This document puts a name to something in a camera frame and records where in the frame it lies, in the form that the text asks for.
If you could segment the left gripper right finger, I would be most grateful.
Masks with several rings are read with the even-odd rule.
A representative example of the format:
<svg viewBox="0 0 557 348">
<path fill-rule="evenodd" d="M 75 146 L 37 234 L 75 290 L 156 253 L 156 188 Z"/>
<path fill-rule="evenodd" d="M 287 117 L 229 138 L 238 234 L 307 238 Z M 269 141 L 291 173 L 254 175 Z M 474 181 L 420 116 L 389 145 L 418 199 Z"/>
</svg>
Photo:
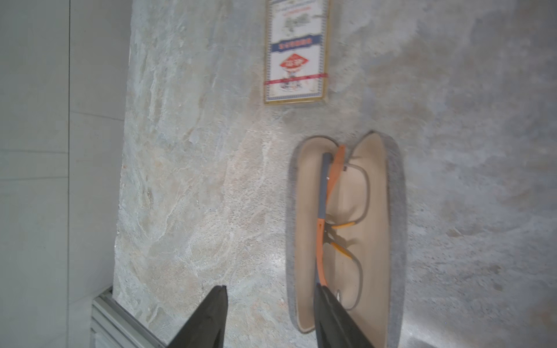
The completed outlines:
<svg viewBox="0 0 557 348">
<path fill-rule="evenodd" d="M 328 287 L 316 284 L 313 310 L 318 348 L 374 348 Z"/>
</svg>

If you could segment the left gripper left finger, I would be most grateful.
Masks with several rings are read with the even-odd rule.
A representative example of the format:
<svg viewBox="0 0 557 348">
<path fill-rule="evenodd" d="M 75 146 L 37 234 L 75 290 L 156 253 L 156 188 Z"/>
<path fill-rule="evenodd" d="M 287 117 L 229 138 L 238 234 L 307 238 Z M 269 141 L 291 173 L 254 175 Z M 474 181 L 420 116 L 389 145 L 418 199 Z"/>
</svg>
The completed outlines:
<svg viewBox="0 0 557 348">
<path fill-rule="evenodd" d="M 226 286 L 213 287 L 168 348 L 223 348 L 228 313 Z"/>
</svg>

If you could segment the beige case with glasses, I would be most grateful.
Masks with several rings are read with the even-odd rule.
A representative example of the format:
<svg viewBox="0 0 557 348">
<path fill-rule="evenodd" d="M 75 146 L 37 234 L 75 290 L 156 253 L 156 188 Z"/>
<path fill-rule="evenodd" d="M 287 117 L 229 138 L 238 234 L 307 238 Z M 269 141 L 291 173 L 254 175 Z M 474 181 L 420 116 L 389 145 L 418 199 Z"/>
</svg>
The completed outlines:
<svg viewBox="0 0 557 348">
<path fill-rule="evenodd" d="M 287 294 L 290 318 L 314 333 L 316 284 L 328 287 L 374 347 L 397 347 L 403 324 L 406 179 L 400 149 L 370 131 L 352 148 L 302 141 L 290 162 Z"/>
</svg>

